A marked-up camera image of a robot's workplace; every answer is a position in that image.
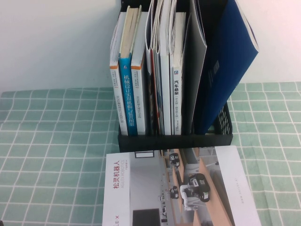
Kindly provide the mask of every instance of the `black file holder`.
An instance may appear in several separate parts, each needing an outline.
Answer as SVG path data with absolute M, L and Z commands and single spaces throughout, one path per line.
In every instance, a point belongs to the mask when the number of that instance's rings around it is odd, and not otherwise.
M 232 123 L 228 105 L 221 109 L 214 121 L 214 131 L 205 135 L 123 136 L 119 130 L 120 152 L 165 150 L 173 148 L 212 147 L 231 145 Z
M 209 22 L 210 33 L 213 33 L 216 21 L 222 14 L 224 2 L 227 0 L 212 1 L 209 10 L 212 10 L 212 4 L 217 6 L 218 15 Z M 134 8 L 142 6 L 142 11 L 148 11 L 151 0 L 121 0 L 121 12 L 126 12 L 127 6 Z M 188 12 L 190 0 L 177 0 L 177 12 Z M 162 136 L 123 136 L 119 129 L 118 143 L 119 150 L 123 152 L 136 152 L 148 150 L 165 150 L 174 148 L 190 148 L 190 147 L 211 147 L 230 145 L 233 139 L 232 123 L 227 103 L 221 109 L 220 113 L 214 121 L 214 130 L 209 130 L 205 135 L 162 135 Z

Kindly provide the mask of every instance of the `green checkered tablecloth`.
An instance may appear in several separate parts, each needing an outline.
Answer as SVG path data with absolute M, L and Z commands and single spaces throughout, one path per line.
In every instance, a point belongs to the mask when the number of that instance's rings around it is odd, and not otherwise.
M 261 223 L 301 225 L 301 82 L 239 84 L 228 101 Z M 5 92 L 5 226 L 99 226 L 105 155 L 119 151 L 112 88 Z

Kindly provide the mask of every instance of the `stack of books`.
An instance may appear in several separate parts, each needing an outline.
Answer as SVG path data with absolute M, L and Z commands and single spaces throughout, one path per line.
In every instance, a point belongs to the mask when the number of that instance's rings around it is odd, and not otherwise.
M 110 69 L 124 136 L 207 133 L 258 53 L 235 0 L 188 5 L 152 0 L 119 15 Z
M 217 146 L 107 154 L 102 225 L 261 222 L 237 148 Z

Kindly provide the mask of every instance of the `book cover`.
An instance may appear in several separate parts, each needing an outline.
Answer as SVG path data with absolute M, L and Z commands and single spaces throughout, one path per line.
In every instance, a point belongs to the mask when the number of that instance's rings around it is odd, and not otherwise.
M 260 226 L 235 146 L 108 154 L 103 226 Z
M 257 53 L 246 17 L 235 0 L 228 0 L 207 48 L 194 114 L 196 134 L 207 132 Z
M 134 100 L 136 111 L 136 122 L 138 135 L 148 134 L 149 117 L 147 112 L 149 104 L 147 99 L 148 87 L 146 75 L 145 54 L 141 65 L 136 66 L 132 64 L 132 75 L 134 77 Z
M 116 107 L 118 112 L 120 131 L 122 135 L 127 136 L 128 133 L 127 133 L 126 112 L 125 112 L 125 106 L 124 106 L 124 101 L 122 96 L 122 87 L 121 87 L 119 65 L 118 65 L 119 48 L 120 48 L 121 36 L 123 30 L 122 28 L 124 25 L 125 18 L 126 18 L 126 13 L 121 12 L 111 40 L 110 72 L 111 72 L 115 102 L 116 102 Z
M 138 133 L 133 92 L 133 80 L 131 72 L 131 59 L 131 53 L 129 54 L 129 58 L 119 58 L 119 68 L 127 116 L 127 130 L 130 136 L 136 136 Z

